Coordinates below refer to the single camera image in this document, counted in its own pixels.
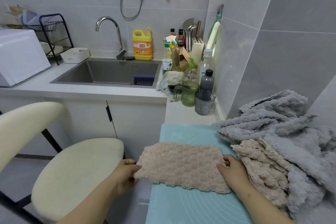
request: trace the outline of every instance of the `blue silicone mat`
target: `blue silicone mat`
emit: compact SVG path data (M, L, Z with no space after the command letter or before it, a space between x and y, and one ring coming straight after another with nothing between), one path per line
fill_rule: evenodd
M223 154L236 156L230 144L216 136L217 127L191 124L163 124L160 142L220 147ZM153 184L146 224L253 223L234 193L218 194L198 189Z

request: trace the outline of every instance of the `cabinet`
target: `cabinet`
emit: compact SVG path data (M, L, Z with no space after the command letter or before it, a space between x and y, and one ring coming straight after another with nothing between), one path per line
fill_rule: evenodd
M138 160L146 146L158 143L166 104L107 101L126 158Z
M75 144L92 138L117 138L107 112L107 102L101 100L47 98L65 106L60 117L70 141Z
M45 101L46 99L44 97L0 96L0 111L6 113L25 105ZM72 145L58 120L50 124L47 129L62 149ZM57 154L42 134L39 134L31 140L19 153L47 156L55 156Z

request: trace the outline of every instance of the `cardboard box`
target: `cardboard box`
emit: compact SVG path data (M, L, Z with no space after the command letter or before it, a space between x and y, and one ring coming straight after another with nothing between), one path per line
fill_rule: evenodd
M190 54L187 52L187 50L184 47L182 47L180 49L180 68L182 72L184 72L185 69L191 63L191 60L188 58L191 58Z

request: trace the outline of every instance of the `microwave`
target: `microwave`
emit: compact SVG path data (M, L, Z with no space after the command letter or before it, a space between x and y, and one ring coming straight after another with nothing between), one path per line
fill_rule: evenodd
M0 86L12 86L50 67L30 29L0 30Z

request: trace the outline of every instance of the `green glass pitcher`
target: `green glass pitcher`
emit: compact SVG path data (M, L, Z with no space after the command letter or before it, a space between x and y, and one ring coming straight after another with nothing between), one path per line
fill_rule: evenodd
M195 105L195 94L200 89L200 85L195 81L185 81L182 85L174 88L174 99L177 98L177 90L182 89L181 102L185 106Z

